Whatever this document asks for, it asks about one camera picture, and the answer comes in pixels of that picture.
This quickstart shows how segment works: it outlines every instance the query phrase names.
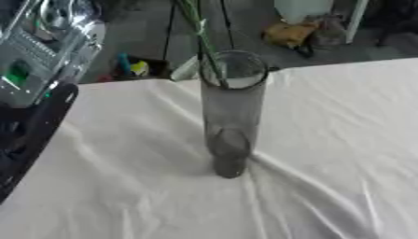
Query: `gray floor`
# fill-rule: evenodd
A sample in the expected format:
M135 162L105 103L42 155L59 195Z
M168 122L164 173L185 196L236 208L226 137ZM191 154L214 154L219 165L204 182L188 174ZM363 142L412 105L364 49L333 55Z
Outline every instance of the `gray floor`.
M203 13L209 20L208 30L217 50L229 48L228 35L220 11L219 0L203 0ZM375 48L375 33L361 30L355 42L333 50L320 50L310 60L288 49L269 46L259 39L260 32L279 20L273 0L226 0L233 34L238 49L258 53L270 66L281 68L332 63L356 63L418 56L418 36L395 35L386 47ZM170 0L142 0L140 11L125 14L108 25L104 51L86 75L86 81L109 72L118 52L161 59L169 20ZM172 68L195 55L196 39L182 16L177 13L168 53Z

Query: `white tablecloth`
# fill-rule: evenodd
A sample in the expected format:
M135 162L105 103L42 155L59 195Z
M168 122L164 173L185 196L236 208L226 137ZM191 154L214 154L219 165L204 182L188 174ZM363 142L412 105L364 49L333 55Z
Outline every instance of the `white tablecloth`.
M271 75L244 176L214 175L198 82L81 87L0 238L416 239L418 60Z

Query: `clear glass vase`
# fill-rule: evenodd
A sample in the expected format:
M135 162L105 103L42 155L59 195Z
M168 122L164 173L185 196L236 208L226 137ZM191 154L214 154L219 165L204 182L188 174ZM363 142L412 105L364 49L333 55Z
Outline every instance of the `clear glass vase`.
M202 105L206 145L219 176L240 176L258 135L267 65L253 53L239 50L216 54L226 84L208 60L201 65Z

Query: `plant stem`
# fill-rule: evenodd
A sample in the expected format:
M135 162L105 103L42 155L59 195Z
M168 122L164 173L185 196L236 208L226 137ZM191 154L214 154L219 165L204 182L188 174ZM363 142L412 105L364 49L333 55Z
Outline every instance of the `plant stem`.
M196 8L195 0L174 0L181 9L184 17L187 22L191 25L193 31L197 34L198 38L202 42L202 49L206 55L208 62L214 71L217 80L219 80L219 85L223 88L228 88L228 82L224 78L222 71L216 61L215 51L210 44L209 38L207 37L206 30L202 23L202 19L199 15L198 9Z

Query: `black pole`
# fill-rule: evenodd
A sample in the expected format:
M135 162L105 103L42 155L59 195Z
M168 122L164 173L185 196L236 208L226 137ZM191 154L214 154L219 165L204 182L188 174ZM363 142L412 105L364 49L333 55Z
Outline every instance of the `black pole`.
M202 18L202 1L198 0L198 13L200 19ZM203 61L203 50L202 50L202 42L201 39L198 37L198 61L201 63Z
M175 2L174 1L171 1L171 2L172 2L172 9L170 12L170 22L167 27L167 38L165 40L164 53L162 55L162 59L164 61L167 60L167 53L168 53L168 48L170 46L170 40L172 38L172 31L173 31L174 17L175 17Z
M227 6L225 4L225 0L220 0L220 5L222 6L222 13L224 14L225 24L228 29L228 35L230 37L230 47L232 49L235 49L235 43L233 41L232 37L232 31L230 29L231 23L230 23L230 17L228 16Z

